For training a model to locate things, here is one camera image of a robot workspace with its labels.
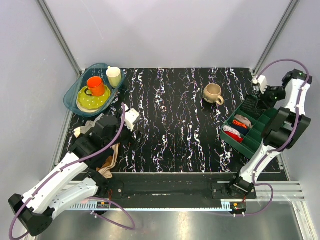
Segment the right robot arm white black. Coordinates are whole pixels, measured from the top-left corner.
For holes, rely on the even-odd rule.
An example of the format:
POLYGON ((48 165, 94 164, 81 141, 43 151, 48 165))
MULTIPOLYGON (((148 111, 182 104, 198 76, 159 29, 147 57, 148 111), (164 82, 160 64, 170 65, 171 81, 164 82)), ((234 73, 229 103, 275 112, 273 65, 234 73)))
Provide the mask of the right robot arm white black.
POLYGON ((308 128, 311 119, 304 106, 312 80, 297 69, 286 74, 281 86, 269 86, 263 75, 252 80, 254 94, 247 95, 222 125, 237 130, 240 136, 220 132, 224 142, 249 159, 227 185, 231 198, 244 198, 254 192, 268 164, 291 149, 308 128))

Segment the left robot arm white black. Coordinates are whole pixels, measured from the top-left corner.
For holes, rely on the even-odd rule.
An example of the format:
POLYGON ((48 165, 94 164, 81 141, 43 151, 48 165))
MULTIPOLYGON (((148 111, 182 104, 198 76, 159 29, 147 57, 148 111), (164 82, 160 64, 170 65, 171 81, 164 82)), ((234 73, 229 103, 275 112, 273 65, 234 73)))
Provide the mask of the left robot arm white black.
POLYGON ((120 181, 111 183, 120 144, 134 143, 132 135, 140 119, 134 109, 123 115, 101 114, 74 130, 77 137, 61 162, 26 193, 13 194, 8 203, 15 214, 9 228, 13 239, 16 221, 33 237, 43 233, 62 212, 88 198, 99 198, 97 208, 110 206, 111 197, 119 198, 120 181))

